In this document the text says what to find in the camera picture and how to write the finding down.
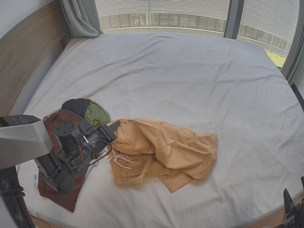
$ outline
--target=white bed sheet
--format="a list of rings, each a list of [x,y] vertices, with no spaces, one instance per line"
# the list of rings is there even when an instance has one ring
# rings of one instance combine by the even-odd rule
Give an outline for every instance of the white bed sheet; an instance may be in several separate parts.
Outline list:
[[[32,215],[61,227],[242,227],[283,206],[283,190],[302,192],[304,114],[263,49],[183,33],[121,33],[73,39],[25,114],[49,116],[71,98],[101,104],[112,119],[147,118],[218,134],[207,181],[170,193],[157,177],[116,186],[101,161],[74,213],[40,197],[34,161],[20,184]]]

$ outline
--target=brown garment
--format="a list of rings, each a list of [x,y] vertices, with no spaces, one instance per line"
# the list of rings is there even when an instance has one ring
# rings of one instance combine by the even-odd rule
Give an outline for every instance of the brown garment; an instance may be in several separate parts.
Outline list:
[[[192,179],[206,180],[216,160],[217,135],[198,134],[173,124],[146,119],[120,119],[112,146],[127,154],[129,163],[118,158],[123,168],[110,160],[117,185],[143,182],[158,176],[170,192]]]
[[[75,121],[76,123],[79,123],[82,120],[83,120],[83,118],[81,116],[77,115],[76,113],[63,109],[57,113],[53,113],[49,118],[47,118],[44,121],[44,126],[51,138],[51,141],[53,143],[53,150],[55,153],[58,153],[58,151],[61,150],[61,147],[54,134],[54,127],[58,123],[64,122],[64,121]],[[82,178],[83,178],[83,174],[76,175],[75,186],[78,186],[81,183]],[[52,187],[50,187],[43,180],[42,173],[41,173],[41,171],[39,171],[38,189],[39,189],[40,196],[46,197],[46,198],[54,201],[55,203],[59,204],[60,206],[66,208],[68,211],[74,212],[77,197],[78,197],[81,187],[75,189],[69,195],[61,195],[58,192],[56,192]]]

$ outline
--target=drawstring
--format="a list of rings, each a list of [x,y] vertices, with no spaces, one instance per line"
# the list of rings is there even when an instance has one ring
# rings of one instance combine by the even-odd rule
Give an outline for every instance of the drawstring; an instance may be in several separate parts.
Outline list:
[[[130,158],[126,155],[126,154],[124,154],[124,153],[120,153],[120,152],[115,152],[114,150],[112,150],[112,153],[108,156],[108,158],[107,158],[107,162],[109,162],[112,158],[114,157],[114,162],[117,164],[117,165],[119,165],[120,167],[122,167],[122,168],[126,168],[126,169],[130,169],[130,170],[134,170],[134,169],[132,169],[132,168],[130,168],[130,167],[127,167],[127,166],[123,166],[123,165],[120,165],[118,162],[117,162],[117,159],[123,159],[124,161],[126,161],[126,162],[129,162],[129,163],[136,163],[136,162],[138,162],[138,161],[140,161],[140,160],[138,160],[138,161],[131,161],[130,160]]]

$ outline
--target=curtain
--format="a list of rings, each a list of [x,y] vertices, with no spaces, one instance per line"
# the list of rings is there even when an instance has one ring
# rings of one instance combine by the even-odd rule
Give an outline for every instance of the curtain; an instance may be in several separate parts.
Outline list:
[[[59,0],[72,37],[100,36],[95,0]]]
[[[304,0],[299,0],[298,21],[290,51],[282,67],[281,73],[292,85],[304,60]]]

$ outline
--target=green garment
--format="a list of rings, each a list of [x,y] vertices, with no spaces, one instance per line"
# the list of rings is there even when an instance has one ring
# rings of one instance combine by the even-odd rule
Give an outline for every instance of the green garment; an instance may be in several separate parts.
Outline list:
[[[93,128],[98,128],[104,123],[110,123],[111,118],[109,113],[98,105],[96,102],[91,101],[85,112],[85,119],[90,122]]]

